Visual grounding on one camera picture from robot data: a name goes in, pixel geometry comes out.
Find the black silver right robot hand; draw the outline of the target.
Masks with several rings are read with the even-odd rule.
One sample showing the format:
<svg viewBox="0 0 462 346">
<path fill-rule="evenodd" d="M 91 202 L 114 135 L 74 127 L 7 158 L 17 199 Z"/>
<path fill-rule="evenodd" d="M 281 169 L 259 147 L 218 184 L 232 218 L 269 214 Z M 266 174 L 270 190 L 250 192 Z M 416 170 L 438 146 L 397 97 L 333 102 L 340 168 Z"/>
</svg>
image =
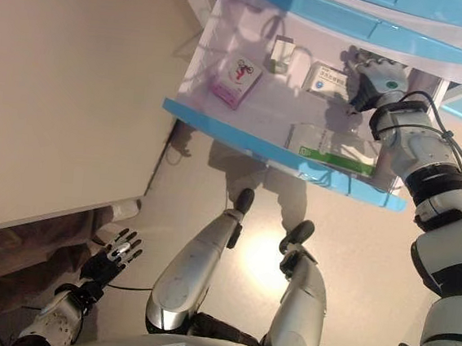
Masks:
<svg viewBox="0 0 462 346">
<path fill-rule="evenodd" d="M 386 58 L 350 60 L 349 104 L 356 112 L 365 112 L 395 103 L 408 88 L 405 66 Z"/>
</svg>

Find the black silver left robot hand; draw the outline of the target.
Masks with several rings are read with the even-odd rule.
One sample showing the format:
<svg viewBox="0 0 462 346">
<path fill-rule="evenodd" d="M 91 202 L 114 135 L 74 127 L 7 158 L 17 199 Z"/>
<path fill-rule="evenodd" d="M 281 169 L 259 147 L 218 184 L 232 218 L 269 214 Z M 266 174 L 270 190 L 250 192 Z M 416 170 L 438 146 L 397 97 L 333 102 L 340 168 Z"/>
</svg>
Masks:
<svg viewBox="0 0 462 346">
<path fill-rule="evenodd" d="M 143 253 L 139 248 L 141 243 L 142 239 L 136 231 L 125 228 L 85 262 L 79 278 L 106 287 L 132 260 Z"/>
</svg>

